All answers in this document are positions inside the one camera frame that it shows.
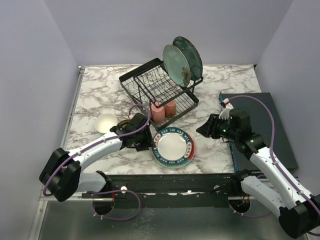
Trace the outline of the plain pink mug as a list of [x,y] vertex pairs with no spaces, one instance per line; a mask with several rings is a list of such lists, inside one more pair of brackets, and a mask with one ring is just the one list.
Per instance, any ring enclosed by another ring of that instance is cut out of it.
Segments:
[[161,124],[165,120],[165,108],[160,107],[159,103],[151,103],[151,116],[155,124]]

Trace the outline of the pink printed coffee mug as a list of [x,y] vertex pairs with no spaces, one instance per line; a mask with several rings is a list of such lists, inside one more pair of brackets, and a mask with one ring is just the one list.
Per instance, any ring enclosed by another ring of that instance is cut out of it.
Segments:
[[176,106],[176,102],[174,100],[168,102],[165,107],[165,116],[167,118],[172,118],[176,115],[177,113],[177,106]]

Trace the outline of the black wire dish rack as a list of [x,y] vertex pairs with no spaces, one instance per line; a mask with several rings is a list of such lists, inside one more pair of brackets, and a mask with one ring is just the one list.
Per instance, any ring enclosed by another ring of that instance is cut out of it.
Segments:
[[191,80],[187,87],[178,85],[169,77],[164,62],[159,58],[119,77],[120,85],[136,104],[150,107],[151,104],[158,103],[163,107],[170,101],[175,101],[176,114],[173,117],[165,117],[163,123],[159,124],[151,120],[157,131],[168,127],[198,106],[199,99],[194,95],[194,89],[203,80],[203,77]]

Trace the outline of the blue ceramic plate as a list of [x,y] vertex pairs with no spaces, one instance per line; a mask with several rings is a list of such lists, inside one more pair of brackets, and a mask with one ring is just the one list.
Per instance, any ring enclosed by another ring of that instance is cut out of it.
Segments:
[[173,45],[180,49],[185,56],[191,73],[191,80],[196,81],[202,77],[203,63],[196,47],[185,37],[177,36],[173,40]]

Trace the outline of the light blue floral plate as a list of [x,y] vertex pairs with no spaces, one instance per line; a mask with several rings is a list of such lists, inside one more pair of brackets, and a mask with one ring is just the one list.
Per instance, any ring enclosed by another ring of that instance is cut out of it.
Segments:
[[189,63],[182,51],[168,44],[162,52],[163,63],[169,77],[179,86],[187,87],[191,80],[191,71]]

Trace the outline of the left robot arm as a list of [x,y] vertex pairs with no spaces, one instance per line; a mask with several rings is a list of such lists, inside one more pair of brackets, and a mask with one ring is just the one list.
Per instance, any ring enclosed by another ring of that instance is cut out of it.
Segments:
[[101,158],[124,148],[147,151],[154,146],[149,117],[136,113],[126,125],[113,126],[98,139],[72,150],[54,150],[39,175],[43,195],[64,202],[75,193],[95,192],[104,198],[110,194],[110,179],[101,170],[85,173],[85,169]]

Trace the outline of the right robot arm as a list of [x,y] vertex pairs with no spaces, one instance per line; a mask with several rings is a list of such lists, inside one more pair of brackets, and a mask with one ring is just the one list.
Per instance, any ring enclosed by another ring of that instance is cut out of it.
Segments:
[[196,132],[206,138],[231,140],[239,152],[256,165],[272,184],[262,183],[248,170],[232,176],[230,191],[249,194],[277,217],[285,233],[293,239],[320,225],[320,197],[312,194],[284,167],[260,134],[252,131],[250,116],[232,109],[227,119],[211,114]]

